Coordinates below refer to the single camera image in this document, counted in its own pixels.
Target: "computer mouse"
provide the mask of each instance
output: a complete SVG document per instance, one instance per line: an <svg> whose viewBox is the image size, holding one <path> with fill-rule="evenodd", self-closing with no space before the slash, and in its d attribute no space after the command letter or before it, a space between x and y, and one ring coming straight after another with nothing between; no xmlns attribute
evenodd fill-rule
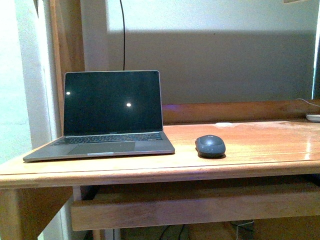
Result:
<svg viewBox="0 0 320 240"><path fill-rule="evenodd" d="M201 157L207 159L221 158L226 152L224 141L215 135L198 137L195 140L195 148Z"/></svg>

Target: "silver laptop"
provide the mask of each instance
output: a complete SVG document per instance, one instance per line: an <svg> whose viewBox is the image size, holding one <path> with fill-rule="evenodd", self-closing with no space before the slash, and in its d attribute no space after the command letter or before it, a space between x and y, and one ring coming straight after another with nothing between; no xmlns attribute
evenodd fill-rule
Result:
<svg viewBox="0 0 320 240"><path fill-rule="evenodd" d="M174 153L163 132L159 72L66 73L63 134L23 160Z"/></svg>

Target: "power cord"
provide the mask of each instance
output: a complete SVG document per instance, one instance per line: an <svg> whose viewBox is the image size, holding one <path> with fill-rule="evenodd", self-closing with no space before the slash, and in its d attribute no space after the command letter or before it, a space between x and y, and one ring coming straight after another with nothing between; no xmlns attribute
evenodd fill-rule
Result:
<svg viewBox="0 0 320 240"><path fill-rule="evenodd" d="M126 24L125 24L125 13L124 7L122 6L122 0L120 0L121 12L122 12L122 23L123 23L123 71L126 66Z"/></svg>
<svg viewBox="0 0 320 240"><path fill-rule="evenodd" d="M181 240L181 235L182 235L182 232L183 232L184 229L185 229L185 226L186 226L185 224L182 225L182 228L181 228L180 233L179 233L178 240Z"/></svg>
<svg viewBox="0 0 320 240"><path fill-rule="evenodd" d="M302 101L306 102L307 104L310 104L310 105L313 105L313 106L316 106L316 107L320 107L320 105L317 105L317 104L314 104L312 102L309 102L309 101L307 101L307 100L305 100L303 98L297 98L296 100L302 100Z"/></svg>
<svg viewBox="0 0 320 240"><path fill-rule="evenodd" d="M254 222L255 222L255 221L252 220L252 221L245 222L245 223L242 223L242 224L234 224L234 223L231 223L231 225L236 226L236 240L238 240L238 238L239 238L239 227L242 228L242 229L245 229L245 230L248 230L248 231L253 232L252 230L249 230L248 228L245 228L245 227L243 227L243 226L248 225L248 224L253 224Z"/></svg>
<svg viewBox="0 0 320 240"><path fill-rule="evenodd" d="M170 227L171 227L171 225L166 226L166 228L162 231L162 234L161 234L159 240L162 239L162 237L165 235L165 232L166 232L166 231L168 230L168 228L170 228Z"/></svg>

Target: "laptop keyboard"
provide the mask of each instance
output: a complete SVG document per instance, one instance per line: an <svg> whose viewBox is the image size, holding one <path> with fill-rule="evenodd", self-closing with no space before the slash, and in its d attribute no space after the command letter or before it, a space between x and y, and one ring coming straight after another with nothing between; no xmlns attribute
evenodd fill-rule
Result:
<svg viewBox="0 0 320 240"><path fill-rule="evenodd" d="M93 144L93 143L114 143L131 141L154 141L162 140L160 133L137 133L137 134L117 134L117 135L96 135L96 136L73 136L65 137L55 143L57 145L67 144Z"/></svg>

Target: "black cable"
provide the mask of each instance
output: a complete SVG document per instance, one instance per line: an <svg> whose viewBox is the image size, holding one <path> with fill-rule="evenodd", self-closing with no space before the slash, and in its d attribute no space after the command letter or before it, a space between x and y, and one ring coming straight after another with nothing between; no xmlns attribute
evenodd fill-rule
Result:
<svg viewBox="0 0 320 240"><path fill-rule="evenodd" d="M179 233L179 237L178 237L178 240L181 240L181 235L182 235L182 232L184 231L184 228L185 228L185 224L183 224L181 230L180 230L180 233Z"/></svg>
<svg viewBox="0 0 320 240"><path fill-rule="evenodd" d="M124 7L122 6L122 0L120 0L121 12L122 12L122 22L123 22L123 71L126 66L126 24L125 24L125 13Z"/></svg>
<svg viewBox="0 0 320 240"><path fill-rule="evenodd" d="M168 228L169 228L170 226L171 226L171 225L166 226L166 228L163 230L163 232L162 232L162 234L161 234L161 236L160 236L159 240L161 240L161 239L162 239L162 237L165 235L165 232L168 230Z"/></svg>

